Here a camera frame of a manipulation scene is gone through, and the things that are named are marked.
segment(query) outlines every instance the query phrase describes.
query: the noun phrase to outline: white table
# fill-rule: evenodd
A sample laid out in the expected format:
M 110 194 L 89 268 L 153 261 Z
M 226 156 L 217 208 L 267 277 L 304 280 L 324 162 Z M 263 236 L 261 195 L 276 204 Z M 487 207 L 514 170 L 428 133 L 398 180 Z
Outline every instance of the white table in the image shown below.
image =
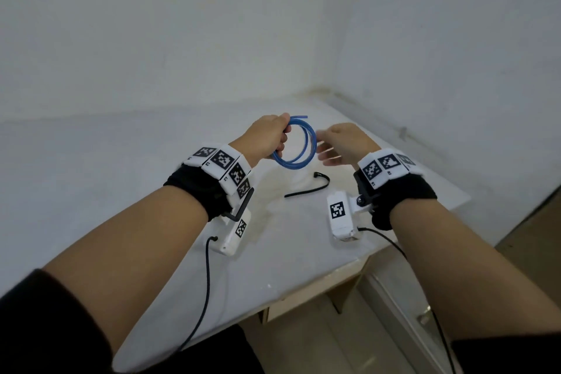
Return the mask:
M 0 292 L 161 186 L 202 141 L 229 142 L 260 115 L 284 111 L 309 115 L 315 129 L 348 121 L 321 101 L 286 98 L 0 124 Z M 285 158 L 302 144 L 295 129 Z M 252 220 L 235 257 L 210 255 L 210 302 L 195 339 L 388 245 L 373 234 L 353 243 L 335 241 L 325 198 L 335 189 L 356 193 L 352 169 L 326 168 L 317 160 L 307 168 L 310 176 L 314 170 L 327 173 L 330 187 L 287 200 L 293 175 L 302 173 L 274 161 L 254 170 Z M 426 179 L 449 209 L 469 200 L 430 170 Z M 361 220 L 368 226 L 368 215 Z M 203 230 L 131 331 L 116 355 L 116 370 L 156 361 L 190 333 L 205 299 L 204 243 L 212 228 L 211 223 Z

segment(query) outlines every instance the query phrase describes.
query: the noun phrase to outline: coiled blue tubing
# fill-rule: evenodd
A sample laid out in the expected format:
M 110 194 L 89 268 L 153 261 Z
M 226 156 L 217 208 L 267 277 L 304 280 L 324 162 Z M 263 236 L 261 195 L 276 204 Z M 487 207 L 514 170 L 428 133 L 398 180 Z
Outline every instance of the coiled blue tubing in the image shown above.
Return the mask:
M 307 118 L 308 118 L 307 115 L 293 115 L 290 117 L 290 121 L 288 122 L 288 124 L 290 125 L 300 126 L 304 131 L 304 148 L 302 149 L 300 154 L 298 154 L 298 157 L 286 161 L 278 156 L 277 151 L 273 152 L 273 158 L 277 161 L 277 163 L 283 167 L 286 167 L 287 169 L 298 170 L 307 166 L 310 163 L 310 161 L 312 161 L 312 159 L 314 158 L 315 151 L 318 148 L 318 140 L 316 139 L 316 135 L 314 130 L 312 129 L 312 126 L 310 126 L 307 122 L 302 120 Z M 302 157 L 306 152 L 308 148 L 308 142 L 311 143 L 310 154 L 306 159 L 302 161 L 298 161 L 299 158 Z

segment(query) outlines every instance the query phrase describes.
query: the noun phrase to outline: tiled floor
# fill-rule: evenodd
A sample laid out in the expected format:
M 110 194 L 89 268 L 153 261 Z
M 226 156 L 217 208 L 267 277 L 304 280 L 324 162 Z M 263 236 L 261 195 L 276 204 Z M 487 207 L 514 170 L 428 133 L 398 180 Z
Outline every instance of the tiled floor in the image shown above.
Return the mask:
M 261 325 L 240 323 L 266 374 L 414 374 L 396 344 L 354 291 L 341 315 L 322 295 Z

